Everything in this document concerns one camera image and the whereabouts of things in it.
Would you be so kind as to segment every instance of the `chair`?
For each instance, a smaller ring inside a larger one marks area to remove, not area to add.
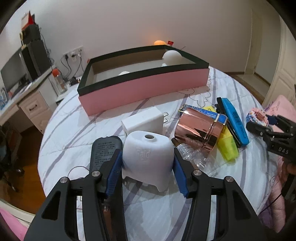
[[[14,191],[18,191],[12,183],[8,180],[5,175],[5,172],[14,170],[19,174],[23,174],[24,170],[22,168],[15,169],[11,160],[11,150],[8,146],[8,142],[5,139],[5,135],[2,131],[0,131],[0,180],[3,180],[7,183]]]

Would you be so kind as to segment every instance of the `yellow box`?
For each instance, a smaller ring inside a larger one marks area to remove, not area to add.
[[[217,145],[225,160],[230,161],[239,156],[237,146],[227,126],[224,126],[218,138]]]

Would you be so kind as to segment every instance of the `plastic bottle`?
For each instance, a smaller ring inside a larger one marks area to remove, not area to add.
[[[184,160],[190,161],[194,167],[210,177],[217,176],[220,166],[212,155],[202,149],[194,150],[188,144],[180,144],[175,138],[172,139],[172,142]]]
[[[59,92],[61,94],[65,93],[68,88],[67,88],[66,82],[63,80],[63,77],[62,77],[62,74],[60,73],[60,71],[57,68],[55,68],[52,71],[52,75],[57,83],[57,88],[58,88]]]

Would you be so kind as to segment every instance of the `desk drawer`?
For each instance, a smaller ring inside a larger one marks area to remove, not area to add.
[[[38,91],[22,101],[19,106],[29,119],[48,109],[48,105]]]
[[[46,111],[40,113],[39,115],[33,117],[31,121],[37,127],[37,129],[44,134],[45,128],[52,116],[51,109],[47,109]]]

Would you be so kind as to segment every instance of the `white plastic object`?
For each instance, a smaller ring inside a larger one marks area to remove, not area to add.
[[[128,71],[122,71],[119,75],[128,74]]]
[[[206,153],[202,149],[194,150],[185,143],[178,145],[177,149],[182,158],[190,161],[194,167],[197,167],[210,177],[217,176],[220,166],[211,154]]]
[[[125,136],[133,131],[163,132],[163,113],[156,107],[149,108],[121,121]]]
[[[174,161],[174,146],[163,135],[134,131],[123,146],[122,178],[130,177],[154,185],[160,192],[168,188]]]
[[[163,61],[166,65],[177,65],[177,64],[182,64],[183,57],[178,51],[169,50],[164,53]]]

